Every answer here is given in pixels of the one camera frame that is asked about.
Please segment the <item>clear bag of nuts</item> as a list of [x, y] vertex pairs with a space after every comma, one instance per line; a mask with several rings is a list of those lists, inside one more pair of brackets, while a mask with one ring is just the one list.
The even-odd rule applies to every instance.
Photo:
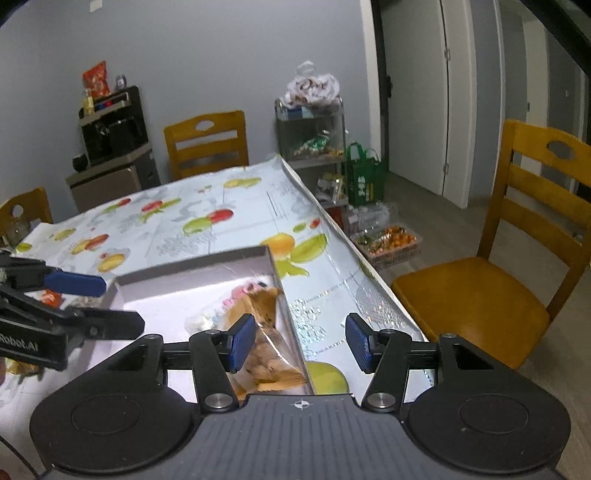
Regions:
[[256, 320], [256, 339], [245, 363], [237, 373], [228, 375], [239, 400], [249, 394], [287, 391], [307, 384], [296, 355], [276, 328], [276, 303], [281, 294], [276, 287], [249, 291], [233, 300], [225, 313], [226, 328], [245, 314]]

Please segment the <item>grey shallow cardboard box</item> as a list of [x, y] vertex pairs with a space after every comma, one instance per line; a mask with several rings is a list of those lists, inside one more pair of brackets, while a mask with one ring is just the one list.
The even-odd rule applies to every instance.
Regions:
[[[222, 301], [233, 288], [247, 282], [263, 282], [283, 291], [266, 246], [225, 251], [122, 275], [109, 285], [99, 306], [135, 311], [145, 322], [145, 333], [159, 334], [167, 343], [185, 342], [204, 330], [228, 329], [224, 326], [228, 309], [222, 307]], [[284, 293], [277, 298], [276, 307], [276, 328], [297, 357], [307, 384], [265, 393], [311, 394], [314, 388]]]

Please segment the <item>pink white small packet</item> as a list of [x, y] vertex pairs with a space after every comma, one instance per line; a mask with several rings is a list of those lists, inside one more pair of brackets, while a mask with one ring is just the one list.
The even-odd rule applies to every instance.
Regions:
[[224, 307], [224, 309], [230, 309], [240, 298], [266, 287], [266, 283], [263, 282], [247, 282], [243, 285], [239, 285], [238, 287], [233, 288], [230, 296], [222, 301], [222, 307]]

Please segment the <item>wooden chair left corner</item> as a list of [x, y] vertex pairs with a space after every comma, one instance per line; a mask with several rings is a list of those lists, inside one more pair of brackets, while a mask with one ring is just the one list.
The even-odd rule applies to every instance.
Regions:
[[53, 223], [43, 187], [19, 194], [1, 205], [1, 247], [15, 247], [29, 234], [35, 222]]

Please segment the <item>fruit pattern tablecloth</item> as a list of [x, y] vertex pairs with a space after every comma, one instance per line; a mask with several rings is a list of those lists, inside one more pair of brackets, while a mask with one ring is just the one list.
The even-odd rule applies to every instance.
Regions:
[[304, 358], [332, 364], [361, 395], [370, 378], [346, 347], [352, 312], [374, 328], [423, 333], [283, 160], [230, 168], [127, 195], [57, 224], [41, 223], [15, 249], [108, 284], [150, 267], [266, 246]]

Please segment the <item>crate of oranges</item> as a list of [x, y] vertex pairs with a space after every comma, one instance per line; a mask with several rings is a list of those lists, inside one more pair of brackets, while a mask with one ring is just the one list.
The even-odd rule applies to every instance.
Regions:
[[376, 270], [409, 261], [421, 253], [423, 243], [420, 235], [403, 224], [366, 229], [353, 234], [351, 240]]

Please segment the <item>black water dispenser cabinet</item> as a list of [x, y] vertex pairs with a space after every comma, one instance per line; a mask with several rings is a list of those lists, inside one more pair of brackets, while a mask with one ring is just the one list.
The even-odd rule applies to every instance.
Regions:
[[78, 112], [85, 152], [66, 178], [80, 213], [161, 184], [143, 115], [140, 89], [128, 86]]

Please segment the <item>green tote bag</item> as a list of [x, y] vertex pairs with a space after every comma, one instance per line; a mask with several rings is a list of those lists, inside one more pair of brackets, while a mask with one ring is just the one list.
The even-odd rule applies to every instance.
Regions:
[[388, 173], [386, 163], [373, 148], [359, 142], [346, 147], [346, 192], [353, 207], [382, 202]]

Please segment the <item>wooden chair right side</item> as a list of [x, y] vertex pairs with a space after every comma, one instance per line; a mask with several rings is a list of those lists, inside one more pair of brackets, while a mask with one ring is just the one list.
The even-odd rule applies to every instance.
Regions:
[[590, 147], [565, 131], [505, 122], [493, 193], [475, 254], [394, 280], [431, 340], [458, 334], [517, 369], [560, 319], [590, 330], [590, 203], [517, 161], [583, 185]]

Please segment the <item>wooden chair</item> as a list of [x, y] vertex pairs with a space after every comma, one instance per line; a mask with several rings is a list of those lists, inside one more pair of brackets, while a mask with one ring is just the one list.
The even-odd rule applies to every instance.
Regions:
[[199, 115], [163, 129], [173, 180], [249, 166], [245, 112]]
[[517, 161], [583, 185], [590, 147], [565, 131], [505, 122], [493, 193], [475, 254], [394, 280], [431, 340], [458, 334], [517, 369], [560, 319], [590, 330], [590, 203]]

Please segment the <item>wooden chair far side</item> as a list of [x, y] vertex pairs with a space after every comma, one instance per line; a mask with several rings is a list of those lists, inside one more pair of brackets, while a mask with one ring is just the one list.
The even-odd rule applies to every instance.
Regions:
[[249, 166], [245, 112], [199, 115], [163, 129], [173, 180]]

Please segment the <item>red snack bag on cabinet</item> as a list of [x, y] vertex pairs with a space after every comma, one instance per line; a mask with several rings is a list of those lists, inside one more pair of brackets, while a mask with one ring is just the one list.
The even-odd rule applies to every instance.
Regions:
[[84, 86], [91, 92], [93, 98], [102, 98], [110, 94], [107, 82], [106, 62], [101, 61], [82, 75]]

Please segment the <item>grey metal storage cart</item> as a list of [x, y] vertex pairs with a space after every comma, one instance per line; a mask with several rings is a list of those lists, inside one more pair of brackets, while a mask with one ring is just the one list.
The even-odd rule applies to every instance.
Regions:
[[346, 126], [342, 98], [322, 105], [274, 102], [280, 156], [297, 172], [332, 220], [344, 224], [346, 193]]

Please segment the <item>white plastic shopping bag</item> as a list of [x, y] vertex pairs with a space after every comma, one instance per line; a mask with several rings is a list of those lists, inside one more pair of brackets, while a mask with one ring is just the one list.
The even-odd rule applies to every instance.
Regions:
[[304, 61], [295, 68], [294, 79], [287, 84], [283, 104], [289, 108], [335, 105], [339, 103], [340, 90], [334, 75], [320, 74], [314, 63]]

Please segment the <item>white door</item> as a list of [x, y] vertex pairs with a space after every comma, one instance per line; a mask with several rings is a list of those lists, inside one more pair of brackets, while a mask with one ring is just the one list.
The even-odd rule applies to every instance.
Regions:
[[468, 1], [384, 1], [390, 168], [460, 208], [475, 152], [476, 49]]

